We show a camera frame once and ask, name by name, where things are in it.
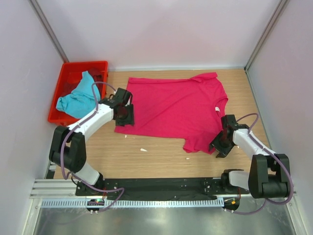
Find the white linear rail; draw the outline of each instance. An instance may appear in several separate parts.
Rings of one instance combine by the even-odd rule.
[[[99,208],[87,206],[90,199],[44,199],[41,208]],[[105,200],[103,207],[107,207],[112,200]],[[117,201],[112,208],[178,208],[178,207],[223,207],[224,199],[206,201]]]

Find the metal post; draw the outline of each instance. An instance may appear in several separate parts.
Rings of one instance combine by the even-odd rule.
[[[289,0],[280,0],[271,19],[269,20],[267,26],[265,27],[262,36],[260,37],[258,43],[256,44],[246,66],[245,66],[245,71],[247,73],[247,71],[249,70],[249,68],[251,67],[254,59],[256,58],[257,54],[259,53],[261,47],[264,45],[265,41],[267,40],[267,38],[269,37],[271,31],[273,30],[274,26],[276,25],[279,17],[282,15],[283,11],[285,10],[287,4],[288,4]]]
[[[61,47],[61,44],[59,43],[59,40],[55,36],[47,18],[45,17],[45,14],[43,13],[41,7],[39,6],[37,0],[28,0],[31,6],[33,7],[36,15],[38,16],[39,20],[41,21],[43,27],[45,28],[49,38],[51,39],[52,43],[54,44],[56,50],[58,51],[60,57],[63,59],[64,62],[69,62],[67,55],[65,54],[63,48]]]

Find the wooden table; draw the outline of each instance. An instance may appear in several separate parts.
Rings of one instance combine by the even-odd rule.
[[[229,98],[226,114],[235,114],[236,118],[240,118],[257,112],[244,70],[212,71],[217,72]],[[190,78],[203,72],[209,70],[109,72],[108,82],[116,88],[126,88],[129,77]],[[254,119],[254,116],[247,117],[241,123],[251,125]],[[187,154],[182,149],[185,140],[133,135],[125,137],[115,133],[114,127],[114,121],[107,123],[87,142],[87,161],[105,178],[219,177],[225,169],[250,169],[250,159],[236,147],[226,158],[215,158],[216,153]],[[267,144],[261,121],[253,128],[253,133]],[[59,168],[54,178],[62,178]]]

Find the red plastic container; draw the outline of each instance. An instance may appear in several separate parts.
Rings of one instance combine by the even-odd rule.
[[[58,83],[54,91],[53,100],[51,103],[48,122],[55,123],[57,125],[67,126],[78,121],[78,119],[67,115],[64,112],[58,111],[55,106],[58,98],[64,91],[66,83],[69,85],[78,84],[82,79],[82,72],[87,71],[91,68],[96,68],[101,71],[103,81],[106,82],[108,79],[108,62],[107,61],[94,61],[94,62],[75,62],[75,63],[64,63],[61,68]],[[101,91],[101,98],[106,95],[106,86],[103,85]]]

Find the red shirt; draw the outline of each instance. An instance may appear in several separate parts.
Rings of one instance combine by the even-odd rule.
[[[227,95],[215,72],[189,79],[129,78],[133,94],[134,126],[115,132],[185,139],[187,152],[209,152],[209,144],[222,130]]]

